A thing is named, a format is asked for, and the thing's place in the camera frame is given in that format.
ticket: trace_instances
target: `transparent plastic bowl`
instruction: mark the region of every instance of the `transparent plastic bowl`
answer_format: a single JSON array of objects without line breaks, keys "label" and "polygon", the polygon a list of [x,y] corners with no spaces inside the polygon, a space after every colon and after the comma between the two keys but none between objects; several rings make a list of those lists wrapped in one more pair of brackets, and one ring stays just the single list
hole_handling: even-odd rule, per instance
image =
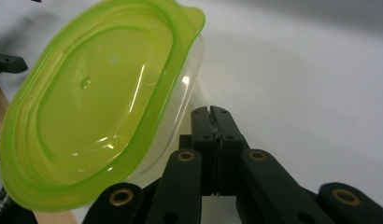
[{"label": "transparent plastic bowl", "polygon": [[0,174],[10,197],[31,210],[65,210],[138,165],[134,175],[148,170],[190,98],[204,22],[199,9],[172,0],[111,0],[65,26],[5,116]]}]

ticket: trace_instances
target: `plastic container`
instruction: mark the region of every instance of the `plastic container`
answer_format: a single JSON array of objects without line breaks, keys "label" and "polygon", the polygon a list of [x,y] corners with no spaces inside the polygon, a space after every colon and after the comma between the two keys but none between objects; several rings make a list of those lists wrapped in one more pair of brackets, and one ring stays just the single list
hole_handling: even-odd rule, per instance
[{"label": "plastic container", "polygon": [[189,52],[204,22],[199,9],[172,0],[111,0],[65,26],[5,116],[0,174],[10,197],[35,211],[65,210],[93,201],[144,158],[138,174],[148,170],[190,98],[201,41]]}]

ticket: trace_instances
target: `white surface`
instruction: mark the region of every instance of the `white surface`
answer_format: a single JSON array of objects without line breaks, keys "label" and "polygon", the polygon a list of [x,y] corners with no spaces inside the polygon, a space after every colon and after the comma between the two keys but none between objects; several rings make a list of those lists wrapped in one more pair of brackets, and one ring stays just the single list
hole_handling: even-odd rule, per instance
[{"label": "white surface", "polygon": [[[33,64],[91,2],[0,1],[0,52]],[[206,14],[206,103],[230,110],[248,143],[300,185],[343,182],[383,206],[383,0],[180,2]],[[8,99],[22,79],[0,75]],[[240,223],[234,198],[203,208],[203,223]]]}]

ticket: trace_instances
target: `black plastic part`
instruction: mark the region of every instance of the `black plastic part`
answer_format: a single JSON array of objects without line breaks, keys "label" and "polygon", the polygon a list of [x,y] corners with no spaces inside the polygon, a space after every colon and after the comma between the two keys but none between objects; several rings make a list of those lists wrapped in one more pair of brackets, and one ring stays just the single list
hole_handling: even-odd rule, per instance
[{"label": "black plastic part", "polygon": [[110,186],[92,205],[83,224],[133,223],[142,201],[142,189],[137,185],[119,183]]},{"label": "black plastic part", "polygon": [[198,151],[187,149],[171,154],[146,224],[200,223],[202,165]]},{"label": "black plastic part", "polygon": [[181,135],[179,148],[193,148],[203,156],[203,195],[235,196],[236,158],[249,148],[229,111],[205,106],[191,112],[191,135]]},{"label": "black plastic part", "polygon": [[142,224],[145,223],[146,217],[148,216],[148,211],[151,207],[151,202],[153,201],[154,194],[156,193],[156,189],[160,184],[160,179],[154,181],[149,184],[147,187],[142,189],[143,192],[143,202],[139,206],[139,210],[136,213],[136,217],[134,219],[134,224]]},{"label": "black plastic part", "polygon": [[383,223],[383,208],[358,189],[345,184],[323,185],[318,202],[336,223]]},{"label": "black plastic part", "polygon": [[203,195],[208,196],[212,193],[216,194],[218,181],[216,178],[217,171],[217,151],[216,144],[216,127],[211,123],[206,107],[200,107],[191,112],[191,145],[203,156]]},{"label": "black plastic part", "polygon": [[333,223],[268,152],[245,150],[239,167],[266,223]]},{"label": "black plastic part", "polygon": [[26,69],[28,66],[23,58],[0,54],[0,73],[21,73]]},{"label": "black plastic part", "polygon": [[235,206],[242,224],[266,223],[261,209],[251,195],[252,193],[246,185],[240,185],[240,190],[235,199]]},{"label": "black plastic part", "polygon": [[239,158],[246,146],[244,136],[238,130],[229,111],[211,106],[212,118],[216,121],[220,133],[220,153],[218,158],[217,179],[218,194],[235,196],[239,178],[236,171],[236,158]]}]

